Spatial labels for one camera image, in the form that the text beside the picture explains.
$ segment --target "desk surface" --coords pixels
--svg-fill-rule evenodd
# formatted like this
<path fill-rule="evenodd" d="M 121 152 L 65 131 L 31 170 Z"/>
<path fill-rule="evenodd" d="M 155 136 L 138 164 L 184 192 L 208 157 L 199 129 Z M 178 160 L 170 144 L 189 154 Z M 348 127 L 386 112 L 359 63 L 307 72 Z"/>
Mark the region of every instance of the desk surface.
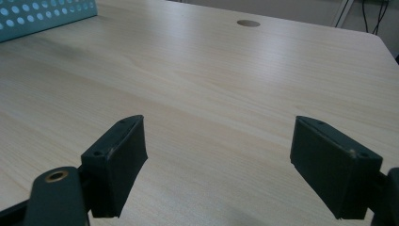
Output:
<path fill-rule="evenodd" d="M 1 209 L 142 114 L 149 160 L 121 218 L 92 225 L 370 224 L 336 220 L 289 153 L 304 115 L 381 154 L 383 172 L 399 165 L 399 67 L 379 38 L 166 1 L 98 5 L 0 43 Z"/>

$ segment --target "wooden desk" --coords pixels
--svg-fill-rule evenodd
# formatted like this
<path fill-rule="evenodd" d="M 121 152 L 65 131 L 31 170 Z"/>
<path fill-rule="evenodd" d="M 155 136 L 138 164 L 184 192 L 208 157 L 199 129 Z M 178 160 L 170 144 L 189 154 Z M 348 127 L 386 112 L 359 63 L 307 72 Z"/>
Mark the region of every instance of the wooden desk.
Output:
<path fill-rule="evenodd" d="M 149 160 L 120 219 L 92 225 L 370 225 L 336 220 L 290 163 L 296 115 L 399 166 L 399 67 L 373 35 L 155 1 L 0 43 L 0 208 L 143 114 Z M 241 19 L 259 27 L 244 27 Z"/>

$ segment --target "dotted panel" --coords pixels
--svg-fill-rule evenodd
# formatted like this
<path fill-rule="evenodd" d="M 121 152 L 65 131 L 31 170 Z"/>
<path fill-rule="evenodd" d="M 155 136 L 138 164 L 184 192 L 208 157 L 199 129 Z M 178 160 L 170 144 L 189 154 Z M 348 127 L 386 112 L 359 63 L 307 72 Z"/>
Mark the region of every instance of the dotted panel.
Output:
<path fill-rule="evenodd" d="M 0 0 L 0 42 L 95 15 L 95 0 Z"/>

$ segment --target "screw hole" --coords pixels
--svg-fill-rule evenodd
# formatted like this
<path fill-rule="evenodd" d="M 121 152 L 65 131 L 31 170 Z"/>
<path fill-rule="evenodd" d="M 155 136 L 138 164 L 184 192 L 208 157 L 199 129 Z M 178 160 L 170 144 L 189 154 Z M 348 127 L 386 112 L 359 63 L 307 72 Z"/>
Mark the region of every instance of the screw hole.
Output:
<path fill-rule="evenodd" d="M 65 171 L 65 170 L 63 170 L 63 171 L 55 171 L 55 172 L 47 175 L 45 181 L 47 183 L 57 182 L 57 181 L 60 181 L 60 180 L 64 179 L 67 176 L 68 176 L 68 172 Z"/>
<path fill-rule="evenodd" d="M 359 153 L 360 157 L 369 157 L 369 154 L 367 153 Z"/>

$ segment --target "wall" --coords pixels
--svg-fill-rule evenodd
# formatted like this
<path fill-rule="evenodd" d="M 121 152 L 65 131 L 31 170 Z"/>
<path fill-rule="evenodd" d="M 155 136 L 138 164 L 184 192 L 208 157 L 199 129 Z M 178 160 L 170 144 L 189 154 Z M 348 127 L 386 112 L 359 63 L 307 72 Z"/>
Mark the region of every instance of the wall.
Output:
<path fill-rule="evenodd" d="M 185 0 L 184 2 L 331 26 L 342 0 Z M 374 28 L 379 7 L 377 1 L 367 1 L 365 9 L 369 27 Z M 365 31 L 361 0 L 355 0 L 343 23 L 343 28 Z M 399 53 L 399 0 L 391 1 L 379 28 L 378 36 L 394 55 Z"/>
<path fill-rule="evenodd" d="M 369 30 L 375 27 L 379 9 L 380 3 L 376 1 L 367 1 L 365 12 Z M 343 28 L 363 32 L 366 31 L 361 11 L 361 0 L 356 0 L 353 3 L 352 8 L 349 10 L 343 22 Z M 399 0 L 390 1 L 384 19 L 379 26 L 378 36 L 395 56 L 399 54 Z"/>

